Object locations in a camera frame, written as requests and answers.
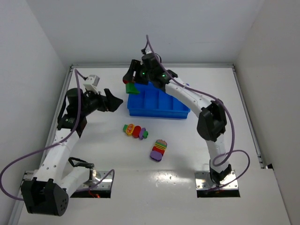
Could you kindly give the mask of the green curved lego brick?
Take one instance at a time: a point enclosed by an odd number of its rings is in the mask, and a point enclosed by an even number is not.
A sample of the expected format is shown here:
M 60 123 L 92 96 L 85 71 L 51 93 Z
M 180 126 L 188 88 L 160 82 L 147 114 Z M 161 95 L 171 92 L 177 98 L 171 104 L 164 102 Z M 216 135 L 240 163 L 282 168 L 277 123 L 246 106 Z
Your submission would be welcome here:
M 134 83 L 129 82 L 126 84 L 126 93 L 138 95 L 140 93 L 140 91 L 135 87 Z

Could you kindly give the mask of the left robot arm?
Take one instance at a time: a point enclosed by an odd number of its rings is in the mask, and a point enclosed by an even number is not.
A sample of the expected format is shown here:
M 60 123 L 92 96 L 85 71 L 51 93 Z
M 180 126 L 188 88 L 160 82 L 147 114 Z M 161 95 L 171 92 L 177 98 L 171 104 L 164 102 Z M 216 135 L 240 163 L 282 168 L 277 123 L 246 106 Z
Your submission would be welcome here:
M 72 88 L 66 92 L 64 104 L 58 118 L 54 146 L 51 147 L 40 168 L 31 180 L 21 185 L 21 193 L 27 212 L 62 216 L 70 197 L 85 182 L 94 180 L 94 164 L 78 160 L 71 164 L 73 170 L 66 176 L 63 171 L 72 163 L 71 151 L 80 139 L 87 124 L 87 116 L 94 111 L 114 112 L 123 103 L 109 89 L 101 95 L 97 91 Z

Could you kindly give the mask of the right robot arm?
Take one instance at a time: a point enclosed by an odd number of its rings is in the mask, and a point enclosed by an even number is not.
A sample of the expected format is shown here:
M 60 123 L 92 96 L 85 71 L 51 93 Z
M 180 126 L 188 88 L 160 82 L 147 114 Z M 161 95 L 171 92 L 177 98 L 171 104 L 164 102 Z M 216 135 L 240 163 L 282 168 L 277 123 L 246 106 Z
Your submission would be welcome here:
M 206 98 L 192 90 L 176 73 L 164 70 L 153 53 L 143 55 L 141 60 L 131 60 L 123 82 L 144 85 L 152 83 L 155 88 L 176 98 L 197 116 L 196 130 L 206 141 L 209 151 L 210 178 L 220 186 L 231 172 L 224 144 L 227 119 L 222 102 L 219 99 Z

